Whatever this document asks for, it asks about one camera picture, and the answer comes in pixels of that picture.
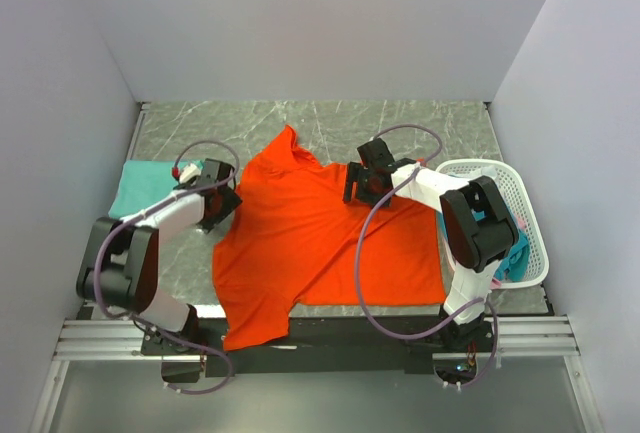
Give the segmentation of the orange t-shirt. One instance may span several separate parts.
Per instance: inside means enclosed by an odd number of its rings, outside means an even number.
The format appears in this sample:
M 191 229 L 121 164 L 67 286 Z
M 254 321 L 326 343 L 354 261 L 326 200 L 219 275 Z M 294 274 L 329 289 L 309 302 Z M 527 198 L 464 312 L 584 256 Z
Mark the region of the orange t-shirt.
M 213 249 L 213 284 L 229 324 L 226 350 L 286 336 L 297 304 L 357 304 L 356 246 L 371 209 L 343 202 L 346 170 L 322 165 L 291 126 L 246 165 L 237 188 L 242 203 Z M 375 213 L 360 283 L 369 306 L 443 303 L 434 211 L 395 198 Z

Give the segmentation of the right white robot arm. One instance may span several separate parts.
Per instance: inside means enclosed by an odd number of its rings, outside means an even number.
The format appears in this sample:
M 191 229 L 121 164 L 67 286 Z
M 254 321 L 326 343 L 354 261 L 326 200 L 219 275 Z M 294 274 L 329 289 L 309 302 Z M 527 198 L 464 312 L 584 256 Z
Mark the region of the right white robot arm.
M 440 343 L 460 352 L 483 331 L 485 308 L 495 272 L 519 239 L 519 231 L 494 180 L 487 176 L 463 179 L 436 172 L 424 163 L 396 160 L 385 141 L 374 137 L 357 148 L 358 163 L 347 165 L 343 201 L 353 198 L 372 206 L 358 237 L 354 283 L 367 320 L 384 335 L 415 341 L 439 333 Z M 375 213 L 397 196 L 440 213 L 447 251 L 454 259 L 454 276 L 441 322 L 413 334 L 396 333 L 370 313 L 360 283 L 360 255 Z

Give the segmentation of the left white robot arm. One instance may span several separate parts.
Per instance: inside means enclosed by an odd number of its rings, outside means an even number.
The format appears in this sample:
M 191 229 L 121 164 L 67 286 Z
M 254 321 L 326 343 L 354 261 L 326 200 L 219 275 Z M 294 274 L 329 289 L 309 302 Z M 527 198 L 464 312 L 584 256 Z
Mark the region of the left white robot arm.
M 156 330 L 176 354 L 207 346 L 196 308 L 159 286 L 160 246 L 197 226 L 208 232 L 242 203 L 235 191 L 237 168 L 205 159 L 202 166 L 173 166 L 175 187 L 128 216 L 98 218 L 90 231 L 76 279 L 78 297 L 95 302 L 112 319 L 131 314 Z

